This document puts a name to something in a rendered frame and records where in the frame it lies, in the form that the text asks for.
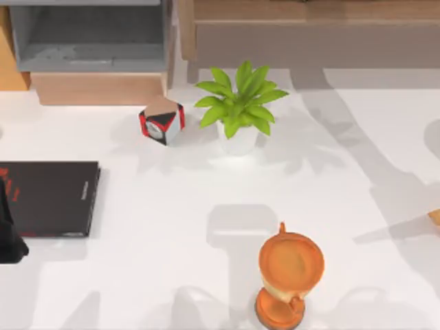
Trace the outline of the green plant in white pot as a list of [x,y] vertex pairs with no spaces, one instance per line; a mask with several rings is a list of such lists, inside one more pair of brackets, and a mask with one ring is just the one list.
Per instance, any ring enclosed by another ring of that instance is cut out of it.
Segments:
[[234,156],[249,153],[259,134],[271,135],[275,117],[267,105],[289,95],[267,79],[270,67],[254,68],[243,61],[231,80],[224,70],[211,67],[212,80],[197,82],[195,86],[209,93],[195,103],[206,111],[199,122],[201,128],[217,126],[222,149]]

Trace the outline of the red black and grey cube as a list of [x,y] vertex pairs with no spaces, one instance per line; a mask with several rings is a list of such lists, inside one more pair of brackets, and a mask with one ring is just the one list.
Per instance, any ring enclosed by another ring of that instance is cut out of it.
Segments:
[[139,113],[142,134],[168,146],[184,129],[184,107],[164,96],[152,99]]

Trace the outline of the orange trophy cup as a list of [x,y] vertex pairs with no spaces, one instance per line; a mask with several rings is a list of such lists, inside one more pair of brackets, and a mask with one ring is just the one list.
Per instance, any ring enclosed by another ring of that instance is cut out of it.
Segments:
[[262,245],[258,266],[263,281],[254,309],[269,330],[294,330],[305,314],[305,296],[325,269],[321,249],[309,237],[288,232],[285,223]]

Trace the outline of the pale wooden drawer front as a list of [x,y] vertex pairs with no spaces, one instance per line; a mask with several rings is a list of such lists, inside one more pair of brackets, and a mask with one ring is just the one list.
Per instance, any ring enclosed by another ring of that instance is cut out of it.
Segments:
[[32,72],[31,81],[42,105],[145,105],[168,90],[165,72]]

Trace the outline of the wooden cupboard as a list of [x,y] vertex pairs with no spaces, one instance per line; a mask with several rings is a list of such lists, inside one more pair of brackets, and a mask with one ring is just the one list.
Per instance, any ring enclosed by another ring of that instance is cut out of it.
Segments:
[[199,66],[440,69],[440,0],[176,0]]

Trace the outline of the black and red book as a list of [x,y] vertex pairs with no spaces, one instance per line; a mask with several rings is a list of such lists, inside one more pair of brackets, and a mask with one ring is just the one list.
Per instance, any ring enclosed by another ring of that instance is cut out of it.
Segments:
[[88,237],[100,165],[97,161],[0,162],[0,178],[22,237]]

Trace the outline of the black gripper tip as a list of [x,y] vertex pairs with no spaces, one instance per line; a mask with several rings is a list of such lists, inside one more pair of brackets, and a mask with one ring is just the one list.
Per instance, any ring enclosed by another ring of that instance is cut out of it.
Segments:
[[28,254],[29,247],[14,225],[6,185],[0,178],[0,264],[17,264]]

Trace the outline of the orange wooden cupboard side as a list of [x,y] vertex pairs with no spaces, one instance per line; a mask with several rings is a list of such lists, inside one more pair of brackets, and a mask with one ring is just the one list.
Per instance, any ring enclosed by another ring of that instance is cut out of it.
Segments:
[[30,73],[17,69],[9,9],[0,5],[0,91],[27,91],[30,83]]

